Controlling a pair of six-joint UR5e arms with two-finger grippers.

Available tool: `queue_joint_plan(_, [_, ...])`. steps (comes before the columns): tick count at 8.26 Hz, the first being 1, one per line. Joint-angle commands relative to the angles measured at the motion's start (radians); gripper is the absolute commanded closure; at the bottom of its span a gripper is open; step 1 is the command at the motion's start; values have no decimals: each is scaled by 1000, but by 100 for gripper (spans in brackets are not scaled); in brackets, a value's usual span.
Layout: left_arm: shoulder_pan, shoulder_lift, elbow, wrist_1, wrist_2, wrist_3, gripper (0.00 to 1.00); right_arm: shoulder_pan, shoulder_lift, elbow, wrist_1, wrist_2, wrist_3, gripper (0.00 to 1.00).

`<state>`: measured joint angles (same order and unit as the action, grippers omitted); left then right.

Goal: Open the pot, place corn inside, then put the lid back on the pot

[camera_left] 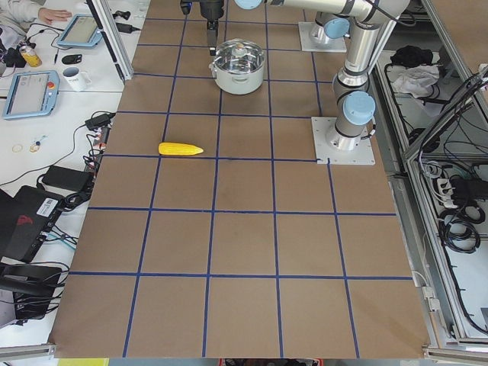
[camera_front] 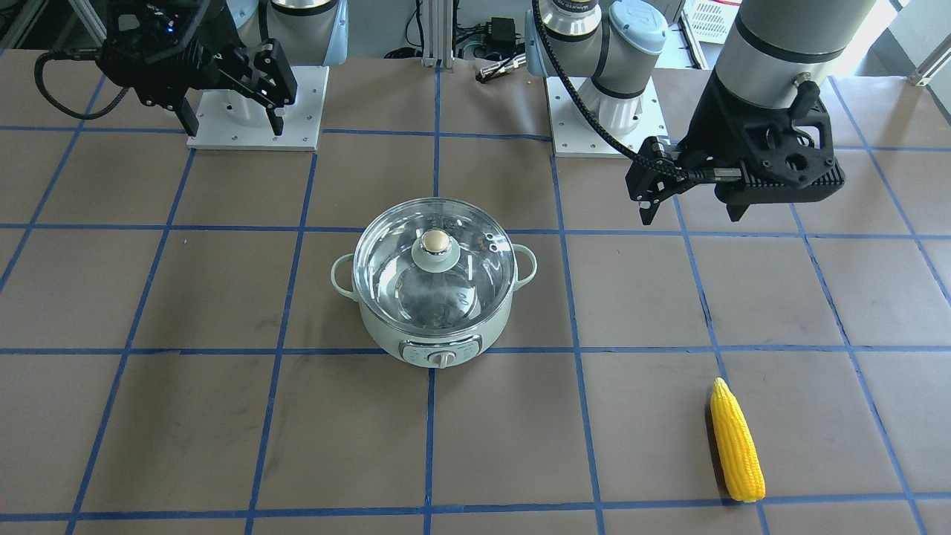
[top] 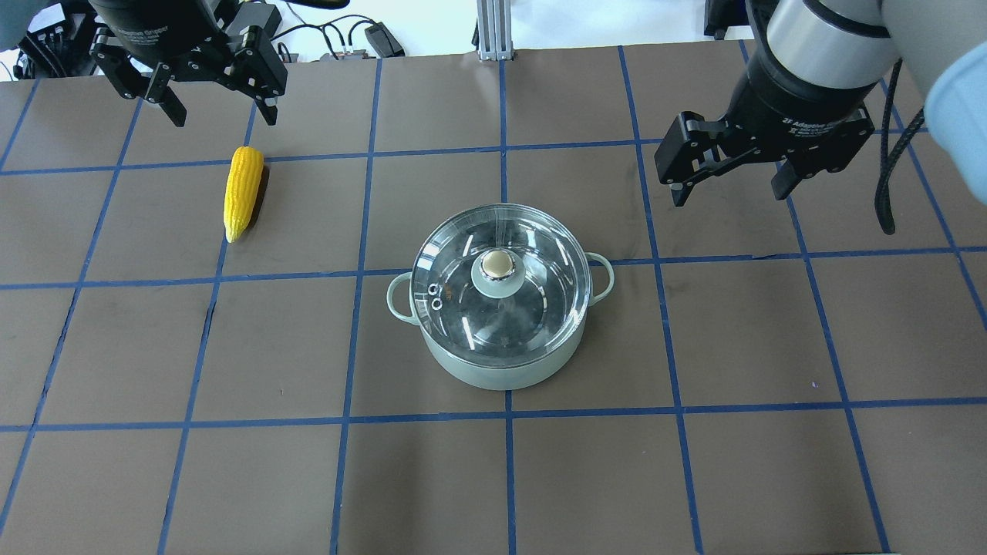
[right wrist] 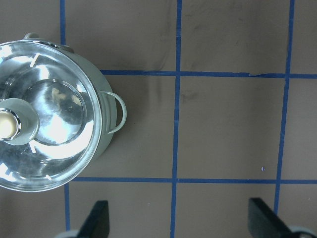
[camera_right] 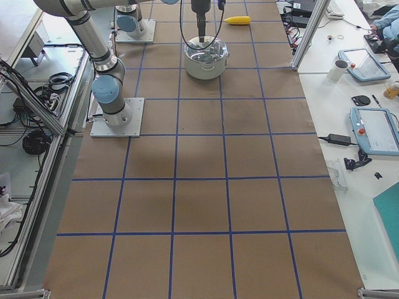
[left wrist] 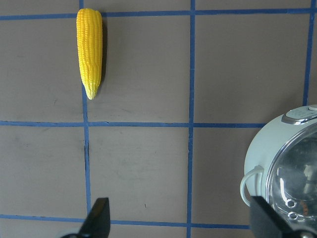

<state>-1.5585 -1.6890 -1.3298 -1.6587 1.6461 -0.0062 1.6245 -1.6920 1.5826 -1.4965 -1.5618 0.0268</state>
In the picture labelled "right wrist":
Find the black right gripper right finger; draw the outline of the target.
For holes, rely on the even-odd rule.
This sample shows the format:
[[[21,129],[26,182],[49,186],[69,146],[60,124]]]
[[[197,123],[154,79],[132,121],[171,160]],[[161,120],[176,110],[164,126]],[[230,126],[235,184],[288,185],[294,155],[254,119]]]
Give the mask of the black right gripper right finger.
[[[253,238],[291,238],[293,233],[261,198],[248,201],[248,230]]]

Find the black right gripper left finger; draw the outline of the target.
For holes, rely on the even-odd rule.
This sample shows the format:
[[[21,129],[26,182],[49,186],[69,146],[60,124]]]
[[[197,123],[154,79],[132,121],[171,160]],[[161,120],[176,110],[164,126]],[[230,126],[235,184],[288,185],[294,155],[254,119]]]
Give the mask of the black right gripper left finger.
[[[80,228],[78,238],[107,238],[109,236],[108,201],[97,201],[84,224]]]

